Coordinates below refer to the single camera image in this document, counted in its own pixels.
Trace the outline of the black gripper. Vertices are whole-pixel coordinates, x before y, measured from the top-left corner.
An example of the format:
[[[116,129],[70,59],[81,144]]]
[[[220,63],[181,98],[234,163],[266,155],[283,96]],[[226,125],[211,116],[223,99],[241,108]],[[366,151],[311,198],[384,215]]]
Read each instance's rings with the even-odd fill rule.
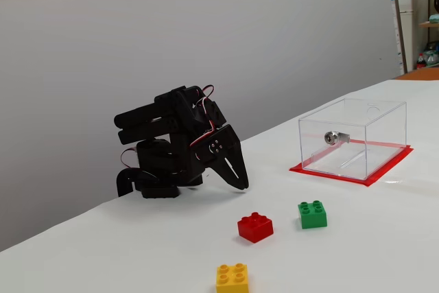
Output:
[[[240,140],[231,125],[211,132],[190,146],[190,153],[238,190],[249,188]]]

